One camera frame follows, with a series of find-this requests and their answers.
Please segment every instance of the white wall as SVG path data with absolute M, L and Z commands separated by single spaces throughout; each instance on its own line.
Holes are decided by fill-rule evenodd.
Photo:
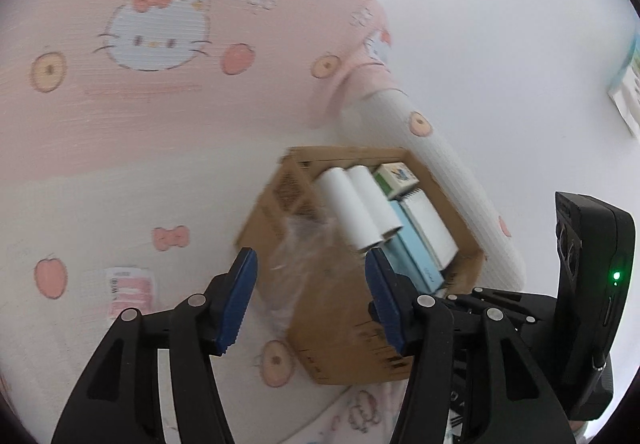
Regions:
M 555 295 L 554 191 L 591 194 L 640 219 L 640 144 L 606 94 L 632 42 L 631 4 L 379 1 L 390 20 L 394 74 L 507 220 L 527 262 L 527 290 Z M 588 434 L 638 368 L 639 314 L 636 276 L 611 352 L 614 403 Z

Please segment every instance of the cardboard box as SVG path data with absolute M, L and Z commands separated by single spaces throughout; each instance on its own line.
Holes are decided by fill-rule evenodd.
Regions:
M 286 236 L 289 215 L 319 220 L 322 204 L 313 180 L 330 167 L 357 164 L 375 169 L 387 162 L 404 162 L 420 180 L 458 247 L 447 270 L 450 294 L 467 294 L 480 275 L 484 254 L 464 220 L 444 195 L 429 169 L 403 148 L 315 146 L 291 148 L 274 177 L 258 197 L 236 246 L 258 254 L 257 289 L 273 292 L 282 269 L 271 257 Z M 339 266 L 340 276 L 336 276 Z M 364 258 L 338 236 L 333 247 L 309 263 L 308 278 L 295 305 L 287 341 L 311 377 L 319 384 L 368 384 L 406 379 L 411 358 L 400 357 L 385 339 L 382 326 L 369 316 L 371 301 L 364 278 Z

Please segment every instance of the white cylinder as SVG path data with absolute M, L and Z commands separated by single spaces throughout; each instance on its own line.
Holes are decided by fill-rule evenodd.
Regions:
M 402 222 L 369 169 L 366 166 L 354 166 L 347 170 L 347 175 L 373 218 L 380 236 L 385 240 L 392 237 L 402 227 Z
M 382 242 L 373 218 L 345 170 L 329 168 L 316 179 L 316 189 L 324 204 L 338 219 L 347 241 L 353 247 L 363 251 Z

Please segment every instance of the small green and white box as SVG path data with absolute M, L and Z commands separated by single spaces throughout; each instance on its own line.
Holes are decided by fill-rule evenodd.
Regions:
M 382 164 L 373 177 L 390 200 L 408 193 L 418 185 L 418 179 L 403 162 Z

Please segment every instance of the white spiral notebook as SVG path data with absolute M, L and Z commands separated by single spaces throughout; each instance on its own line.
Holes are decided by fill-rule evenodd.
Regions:
M 453 236 L 424 191 L 417 189 L 400 201 L 438 270 L 444 270 L 458 252 Z

